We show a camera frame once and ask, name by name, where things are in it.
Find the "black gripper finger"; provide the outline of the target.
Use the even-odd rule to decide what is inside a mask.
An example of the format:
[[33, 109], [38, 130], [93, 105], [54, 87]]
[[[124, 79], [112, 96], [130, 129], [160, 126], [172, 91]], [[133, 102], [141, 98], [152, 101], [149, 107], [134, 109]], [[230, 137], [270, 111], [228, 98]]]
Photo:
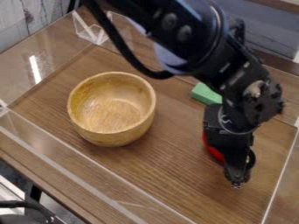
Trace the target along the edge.
[[244, 167], [244, 175], [242, 175], [244, 183], [246, 183], [249, 181], [250, 170], [256, 164], [256, 154], [249, 148], [245, 148], [245, 156], [246, 156], [246, 158], [245, 158], [245, 167]]
[[240, 188], [244, 183], [244, 172], [229, 164], [224, 164], [224, 176], [232, 188]]

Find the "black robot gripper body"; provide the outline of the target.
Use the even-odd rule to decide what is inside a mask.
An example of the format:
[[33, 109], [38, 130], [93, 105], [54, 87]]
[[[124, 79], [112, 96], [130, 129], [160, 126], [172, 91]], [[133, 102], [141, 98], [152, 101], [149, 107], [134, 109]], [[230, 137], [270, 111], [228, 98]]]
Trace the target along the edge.
[[208, 145], [218, 150], [224, 156], [224, 164], [245, 166], [245, 148], [250, 149], [253, 136], [248, 134], [230, 134], [220, 125], [218, 113], [221, 106], [210, 104], [202, 114], [202, 133], [205, 133]]

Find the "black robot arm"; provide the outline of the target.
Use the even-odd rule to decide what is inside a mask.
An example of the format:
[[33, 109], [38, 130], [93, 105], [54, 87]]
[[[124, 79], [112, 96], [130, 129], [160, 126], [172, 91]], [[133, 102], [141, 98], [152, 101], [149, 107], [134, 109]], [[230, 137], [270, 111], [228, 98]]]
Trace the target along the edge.
[[282, 89], [245, 46], [245, 25], [212, 0], [106, 0], [153, 41], [162, 71], [145, 67], [102, 10], [81, 0], [132, 67], [157, 80], [190, 76], [220, 95], [202, 114], [202, 142], [233, 187], [250, 178], [253, 132], [284, 111]]

